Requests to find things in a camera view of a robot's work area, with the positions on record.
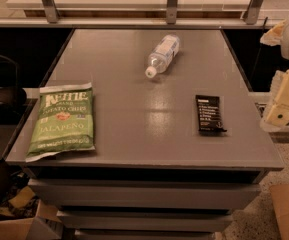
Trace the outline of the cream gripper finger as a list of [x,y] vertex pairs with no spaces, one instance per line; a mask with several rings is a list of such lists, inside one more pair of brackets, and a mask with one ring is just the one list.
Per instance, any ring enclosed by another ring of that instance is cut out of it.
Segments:
[[282,34],[286,21],[283,20],[262,35],[260,43],[268,46],[277,46],[281,44]]
[[277,132],[289,123],[289,69],[277,70],[270,87],[267,103],[260,127],[266,132]]

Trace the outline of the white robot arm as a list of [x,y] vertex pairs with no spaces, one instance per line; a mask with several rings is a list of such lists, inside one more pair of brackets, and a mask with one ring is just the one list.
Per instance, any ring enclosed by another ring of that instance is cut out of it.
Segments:
[[[260,42],[279,45],[283,58],[289,60],[289,16],[265,33]],[[270,99],[264,109],[260,127],[266,132],[277,132],[289,123],[289,69],[277,70],[270,86]]]

